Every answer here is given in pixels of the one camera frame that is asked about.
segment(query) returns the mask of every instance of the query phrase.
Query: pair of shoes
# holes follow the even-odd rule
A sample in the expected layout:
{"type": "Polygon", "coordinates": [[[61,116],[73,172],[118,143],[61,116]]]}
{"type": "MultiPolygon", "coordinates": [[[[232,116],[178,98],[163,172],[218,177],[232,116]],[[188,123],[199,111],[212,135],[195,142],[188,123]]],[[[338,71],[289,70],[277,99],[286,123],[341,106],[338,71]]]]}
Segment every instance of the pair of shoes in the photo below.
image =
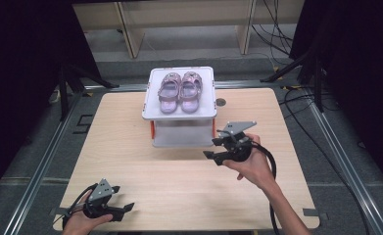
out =
{"type": "Polygon", "coordinates": [[[173,113],[177,103],[185,113],[194,113],[198,110],[203,81],[196,72],[189,71],[181,79],[176,72],[167,74],[158,91],[161,102],[161,111],[164,114],[173,113]]]}

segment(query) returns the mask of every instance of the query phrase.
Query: human hand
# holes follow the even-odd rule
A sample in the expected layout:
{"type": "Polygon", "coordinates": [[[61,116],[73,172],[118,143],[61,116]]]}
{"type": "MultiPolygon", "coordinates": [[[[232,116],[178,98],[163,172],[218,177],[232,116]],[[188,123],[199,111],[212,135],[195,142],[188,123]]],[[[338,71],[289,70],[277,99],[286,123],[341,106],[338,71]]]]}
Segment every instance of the human hand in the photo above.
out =
{"type": "MultiPolygon", "coordinates": [[[[261,138],[258,135],[246,134],[252,141],[261,144],[261,138]]],[[[233,160],[225,160],[223,165],[239,172],[237,179],[247,178],[250,182],[262,190],[276,183],[273,174],[267,163],[264,153],[256,148],[252,148],[249,158],[244,162],[234,162],[233,160]]]]}
{"type": "MultiPolygon", "coordinates": [[[[80,203],[84,203],[88,196],[90,195],[91,190],[89,190],[80,200],[80,203]]],[[[112,220],[113,216],[111,214],[105,214],[97,218],[87,217],[83,210],[76,211],[72,214],[69,221],[67,222],[63,235],[87,235],[93,230],[96,226],[109,222],[112,220]]]]}

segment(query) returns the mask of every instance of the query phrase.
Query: table top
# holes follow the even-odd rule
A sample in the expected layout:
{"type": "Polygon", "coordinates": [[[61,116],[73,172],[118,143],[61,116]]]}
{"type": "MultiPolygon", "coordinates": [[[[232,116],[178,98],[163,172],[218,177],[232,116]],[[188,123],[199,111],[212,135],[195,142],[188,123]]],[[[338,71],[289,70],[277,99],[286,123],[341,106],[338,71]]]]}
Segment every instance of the table top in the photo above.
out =
{"type": "MultiPolygon", "coordinates": [[[[277,182],[308,228],[316,228],[311,194],[276,97],[271,89],[222,89],[215,125],[255,120],[246,133],[259,134],[275,157],[277,182]]],[[[103,96],[61,203],[69,207],[89,185],[106,178],[120,186],[111,207],[135,203],[122,222],[97,227],[104,231],[203,231],[270,229],[268,200],[237,172],[207,160],[203,151],[223,147],[155,148],[151,125],[141,116],[145,92],[103,96]]],[[[54,225],[61,230],[61,222],[54,225]]]]}

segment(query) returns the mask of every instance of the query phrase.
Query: forearm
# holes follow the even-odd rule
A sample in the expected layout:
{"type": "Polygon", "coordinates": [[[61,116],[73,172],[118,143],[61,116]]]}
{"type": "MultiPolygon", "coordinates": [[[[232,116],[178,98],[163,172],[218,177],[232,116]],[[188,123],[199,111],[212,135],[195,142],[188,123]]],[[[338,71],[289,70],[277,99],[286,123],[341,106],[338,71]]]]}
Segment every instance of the forearm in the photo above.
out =
{"type": "Polygon", "coordinates": [[[273,206],[285,234],[311,234],[295,211],[292,209],[279,186],[274,183],[263,190],[273,206]]]}

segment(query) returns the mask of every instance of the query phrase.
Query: pink shoe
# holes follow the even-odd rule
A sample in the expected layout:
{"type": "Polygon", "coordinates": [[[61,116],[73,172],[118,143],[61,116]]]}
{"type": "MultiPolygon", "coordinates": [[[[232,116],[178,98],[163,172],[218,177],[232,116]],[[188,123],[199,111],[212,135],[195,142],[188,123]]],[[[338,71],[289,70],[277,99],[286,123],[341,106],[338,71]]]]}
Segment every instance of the pink shoe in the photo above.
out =
{"type": "Polygon", "coordinates": [[[180,84],[181,76],[176,72],[171,72],[164,77],[161,88],[158,91],[161,111],[164,114],[170,114],[176,110],[180,84]]]}
{"type": "Polygon", "coordinates": [[[198,110],[199,100],[203,89],[203,80],[196,72],[188,71],[182,77],[179,88],[179,101],[185,113],[194,113],[198,110]]]}

